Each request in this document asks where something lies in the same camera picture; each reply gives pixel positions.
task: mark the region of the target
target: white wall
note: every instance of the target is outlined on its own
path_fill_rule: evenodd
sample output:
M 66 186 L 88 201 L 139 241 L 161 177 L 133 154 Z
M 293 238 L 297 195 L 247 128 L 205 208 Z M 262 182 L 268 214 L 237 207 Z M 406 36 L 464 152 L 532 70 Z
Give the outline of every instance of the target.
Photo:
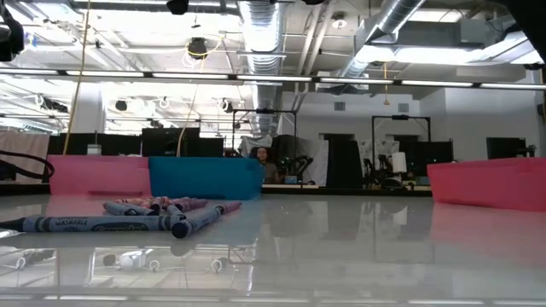
M 520 83 L 530 84 L 532 78 Z M 432 117 L 434 141 L 453 139 L 455 159 L 487 159 L 487 137 L 524 137 L 541 154 L 543 125 L 533 91 L 442 89 L 421 100 L 420 107 L 421 115 Z
M 283 93 L 283 108 L 289 109 L 293 102 L 293 93 Z M 346 110 L 334 110 L 334 102 L 346 103 Z M 342 95 L 309 93 L 298 113 L 298 136 L 307 139 L 318 139 L 322 133 L 354 134 L 358 140 L 372 137 L 372 115 L 399 114 L 398 104 L 409 103 L 408 115 L 419 116 L 419 102 L 414 101 L 411 95 L 389 95 L 389 106 L 384 104 L 385 95 L 370 98 L 369 95 Z M 393 121 L 391 119 L 377 119 L 375 121 L 376 137 L 385 138 L 386 135 L 414 135 L 427 139 L 426 121 L 414 120 Z M 280 123 L 282 134 L 293 134 L 293 125 L 283 119 Z

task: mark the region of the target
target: person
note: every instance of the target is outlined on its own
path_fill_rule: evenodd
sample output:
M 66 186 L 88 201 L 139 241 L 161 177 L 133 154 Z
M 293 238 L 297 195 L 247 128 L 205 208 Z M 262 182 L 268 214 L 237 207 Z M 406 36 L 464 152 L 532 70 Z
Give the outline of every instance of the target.
M 264 183 L 281 183 L 282 180 L 279 176 L 279 171 L 277 170 L 275 164 L 271 162 L 267 148 L 258 148 L 258 151 L 256 152 L 256 159 L 258 159 L 259 163 L 264 168 Z

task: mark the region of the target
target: blue bin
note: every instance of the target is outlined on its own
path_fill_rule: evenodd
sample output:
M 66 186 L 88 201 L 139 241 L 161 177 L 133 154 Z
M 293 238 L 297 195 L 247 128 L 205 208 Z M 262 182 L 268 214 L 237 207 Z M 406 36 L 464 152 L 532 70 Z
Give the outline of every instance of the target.
M 151 157 L 153 196 L 252 200 L 260 196 L 264 171 L 255 159 Z

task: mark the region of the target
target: pink plastic container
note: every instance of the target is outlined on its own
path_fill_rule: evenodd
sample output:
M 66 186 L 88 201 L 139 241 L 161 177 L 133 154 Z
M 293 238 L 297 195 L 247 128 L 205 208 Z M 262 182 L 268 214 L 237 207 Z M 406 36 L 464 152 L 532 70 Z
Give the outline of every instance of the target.
M 148 158 L 51 155 L 51 194 L 151 195 Z
M 428 166 L 436 202 L 546 211 L 546 158 L 516 158 Z

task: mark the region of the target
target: glossy table surface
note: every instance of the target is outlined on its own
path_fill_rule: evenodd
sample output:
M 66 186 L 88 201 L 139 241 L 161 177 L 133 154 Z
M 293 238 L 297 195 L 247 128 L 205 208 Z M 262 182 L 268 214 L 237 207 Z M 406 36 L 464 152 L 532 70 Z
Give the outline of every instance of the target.
M 9 220 L 105 198 L 0 200 Z M 265 195 L 185 240 L 0 229 L 0 306 L 546 305 L 545 238 L 546 213 Z

